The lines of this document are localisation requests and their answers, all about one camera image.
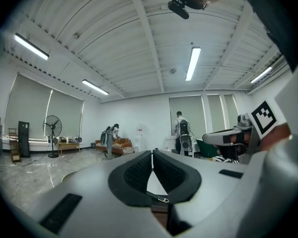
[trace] glossy floor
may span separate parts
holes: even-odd
[[[22,162],[13,164],[10,154],[3,153],[0,156],[1,193],[12,204],[28,212],[34,201],[57,186],[65,175],[101,163],[103,157],[104,154],[95,149],[86,149],[80,153],[64,153],[54,159],[48,154],[32,154],[30,158],[22,158]]]

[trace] cable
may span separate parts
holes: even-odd
[[[43,155],[42,158],[40,158],[40,159],[38,159],[38,160],[34,160],[34,161],[32,161],[32,162],[30,162],[30,163],[28,163],[28,164],[25,164],[25,165],[19,165],[19,164],[17,164],[17,163],[14,163],[14,164],[17,165],[17,166],[20,166],[20,167],[25,167],[25,166],[27,166],[27,165],[30,165],[30,164],[34,163],[34,162],[37,162],[37,161],[42,160],[42,159],[45,157],[45,155],[46,155],[46,153]]]

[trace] roller blind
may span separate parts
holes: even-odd
[[[202,138],[206,133],[206,126],[201,96],[170,98],[169,102],[171,134],[175,135],[174,127],[176,125],[177,112],[181,111],[182,116],[188,120],[195,138]]]
[[[213,132],[224,130],[224,116],[219,95],[208,95]]]
[[[7,128],[18,128],[19,121],[29,122],[29,137],[45,139],[43,121],[51,88],[18,75],[5,113],[4,132]]]
[[[224,98],[226,102],[229,127],[233,128],[237,124],[237,108],[233,99],[233,95],[224,95]]]
[[[53,90],[48,108],[48,116],[54,115],[60,119],[62,123],[60,136],[79,136],[82,107],[82,100]]]

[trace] fluorescent light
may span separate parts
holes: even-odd
[[[265,71],[263,71],[257,77],[255,77],[250,83],[251,84],[254,84],[257,80],[259,80],[260,78],[262,78],[263,76],[265,76],[271,69],[272,69],[272,67],[267,68]]]
[[[49,58],[49,55],[47,53],[40,50],[37,46],[30,43],[28,40],[23,38],[21,35],[15,34],[14,39],[21,45],[25,46],[30,51],[32,51],[33,53],[37,54],[39,57],[43,58],[44,60],[47,60]]]
[[[102,93],[102,94],[105,94],[105,95],[108,95],[108,94],[109,94],[109,93],[107,93],[106,91],[104,91],[103,89],[101,89],[101,88],[95,86],[94,84],[90,83],[90,82],[87,81],[86,79],[84,79],[84,80],[82,81],[82,83],[85,84],[85,85],[87,85],[87,86],[89,86],[89,87],[91,87],[91,88],[93,88],[93,89],[95,89],[96,91],[98,91],[98,92],[100,92],[100,93]]]
[[[195,67],[197,66],[199,60],[200,52],[201,48],[192,48],[190,64],[185,81],[191,81]]]

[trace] black speaker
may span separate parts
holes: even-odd
[[[29,126],[30,123],[19,121],[18,137],[19,137],[19,151],[21,157],[30,157],[29,147]]]

